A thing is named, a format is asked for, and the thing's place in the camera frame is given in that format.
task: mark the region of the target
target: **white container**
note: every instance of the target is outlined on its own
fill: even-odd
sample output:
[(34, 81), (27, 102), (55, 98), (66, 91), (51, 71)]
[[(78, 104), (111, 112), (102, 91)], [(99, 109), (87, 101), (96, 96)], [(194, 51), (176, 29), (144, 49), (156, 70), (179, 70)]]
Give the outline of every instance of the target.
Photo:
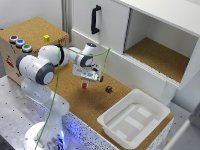
[(170, 109), (135, 89), (97, 121), (105, 133), (126, 149), (137, 148), (170, 113)]

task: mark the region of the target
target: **cabinet handle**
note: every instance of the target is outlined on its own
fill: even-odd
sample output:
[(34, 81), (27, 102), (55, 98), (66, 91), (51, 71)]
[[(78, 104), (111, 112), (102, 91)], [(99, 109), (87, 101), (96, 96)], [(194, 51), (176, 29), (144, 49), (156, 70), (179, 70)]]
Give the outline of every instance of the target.
[(92, 10), (92, 24), (91, 24), (92, 34), (96, 34), (100, 31), (98, 28), (96, 28), (96, 12), (98, 10), (101, 10), (101, 7), (98, 5), (96, 5), (96, 8)]

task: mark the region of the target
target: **white wall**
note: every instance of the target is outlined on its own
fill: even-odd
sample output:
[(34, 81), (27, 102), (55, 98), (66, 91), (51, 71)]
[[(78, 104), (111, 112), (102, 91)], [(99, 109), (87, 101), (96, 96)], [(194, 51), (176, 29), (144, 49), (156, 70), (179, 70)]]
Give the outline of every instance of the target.
[(183, 89), (177, 91), (173, 102), (189, 112), (195, 109), (200, 102), (200, 71)]
[(0, 28), (36, 16), (62, 29), (61, 0), (0, 0)]

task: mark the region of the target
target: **cardboard box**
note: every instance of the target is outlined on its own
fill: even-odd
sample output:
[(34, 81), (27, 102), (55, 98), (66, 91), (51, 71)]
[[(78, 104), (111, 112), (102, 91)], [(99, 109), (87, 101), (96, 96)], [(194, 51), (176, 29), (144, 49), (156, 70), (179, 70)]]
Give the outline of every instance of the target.
[[(45, 45), (69, 45), (69, 35), (40, 17), (35, 17), (25, 22), (0, 31), (0, 50), (6, 74), (19, 85), (23, 77), (16, 68), (16, 60), (22, 54), (22, 49), (10, 44), (9, 38), (17, 35), (32, 46), (32, 55), (37, 56), (39, 49)], [(44, 36), (49, 35), (50, 41), (45, 42)]]

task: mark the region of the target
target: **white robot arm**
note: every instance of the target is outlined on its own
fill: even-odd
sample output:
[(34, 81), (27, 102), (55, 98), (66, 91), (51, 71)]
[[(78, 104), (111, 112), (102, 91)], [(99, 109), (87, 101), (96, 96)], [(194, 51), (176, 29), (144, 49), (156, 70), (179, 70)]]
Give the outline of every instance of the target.
[[(43, 46), (39, 50), (38, 57), (27, 54), (20, 55), (16, 61), (16, 67), (24, 77), (21, 84), (22, 91), (32, 100), (46, 106), (49, 110), (53, 101), (54, 92), (46, 85), (51, 83), (54, 78), (54, 67), (58, 66), (59, 49), (60, 66), (65, 65), (68, 60), (72, 61), (74, 63), (73, 74), (80, 76), (82, 80), (88, 80), (88, 82), (100, 81), (101, 77), (101, 66), (95, 64), (94, 58), (91, 56), (96, 52), (96, 46), (92, 43), (86, 44), (83, 51), (75, 47), (70, 47), (71, 50), (68, 50), (59, 45), (48, 45)], [(56, 139), (57, 135), (62, 131), (61, 117), (68, 112), (69, 103), (56, 94), (54, 107), (39, 141), (39, 147), (42, 150), (51, 149), (48, 143), (52, 139)], [(38, 140), (41, 130), (37, 133), (35, 141)]]

